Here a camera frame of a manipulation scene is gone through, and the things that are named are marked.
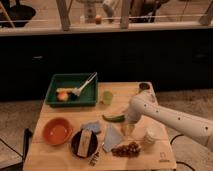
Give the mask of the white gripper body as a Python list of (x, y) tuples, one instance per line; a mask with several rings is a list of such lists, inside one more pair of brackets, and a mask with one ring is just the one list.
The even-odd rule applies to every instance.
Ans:
[(136, 124), (140, 121), (142, 114), (131, 107), (128, 107), (124, 112), (125, 121), (128, 124)]

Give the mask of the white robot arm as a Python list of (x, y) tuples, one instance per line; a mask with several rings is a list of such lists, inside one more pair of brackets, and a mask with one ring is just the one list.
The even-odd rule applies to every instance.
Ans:
[(213, 120), (163, 107), (150, 91), (131, 97), (123, 114), (127, 123), (137, 123), (143, 115), (151, 117), (213, 151)]

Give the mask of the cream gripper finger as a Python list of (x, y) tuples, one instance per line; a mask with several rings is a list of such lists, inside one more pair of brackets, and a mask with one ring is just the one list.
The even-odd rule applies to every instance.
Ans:
[(121, 127), (121, 132), (124, 136), (130, 136), (135, 129), (135, 125), (131, 123), (123, 123)]

